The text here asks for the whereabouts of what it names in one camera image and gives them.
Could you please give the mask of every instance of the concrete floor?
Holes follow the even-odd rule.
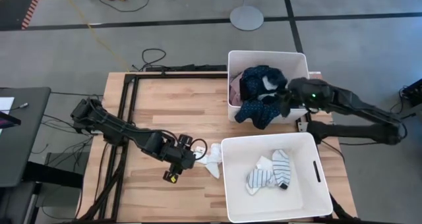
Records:
[[[287,16],[284,0],[247,0],[265,16]],[[227,18],[241,0],[150,0],[137,13],[118,13],[98,0],[75,0],[91,23]],[[296,16],[422,12],[422,0],[291,0]],[[31,26],[80,24],[66,0],[41,0]],[[320,20],[297,22],[309,70],[347,88],[366,102],[389,109],[397,91],[422,78],[422,18]],[[226,64],[234,49],[295,51],[289,22],[265,22],[253,32],[231,24],[102,28],[98,35],[128,62],[141,65],[140,52],[159,47],[164,65]],[[2,86],[50,86],[57,92],[100,94],[107,74],[123,71],[88,30],[0,32]],[[51,96],[46,113],[69,120],[80,100]],[[338,124],[365,124],[359,118],[335,115]],[[346,168],[359,217],[368,221],[419,223],[422,206],[422,124],[406,121],[409,136],[397,146],[345,147]],[[44,162],[47,152],[59,153],[83,138],[42,128],[34,146],[48,149],[31,160]],[[360,142],[347,139],[347,142]],[[72,204],[45,210],[72,217]],[[39,214],[37,223],[58,220]]]

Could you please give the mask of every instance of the plastic storage bin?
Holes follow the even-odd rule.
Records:
[[[261,188],[251,196],[246,177],[263,155],[283,149],[290,158],[287,190]],[[275,221],[332,213],[332,203],[317,147],[311,134],[296,132],[226,138],[222,141],[227,214],[234,223]]]
[[[268,65],[280,69],[290,81],[294,78],[309,78],[306,57],[302,53],[271,52],[271,51],[230,51],[227,64],[227,107],[230,121],[235,121],[235,115],[240,110],[239,106],[232,106],[229,102],[229,85],[231,79],[249,67]],[[271,123],[292,123],[306,113],[306,109],[292,109],[289,116],[281,115],[274,118]]]

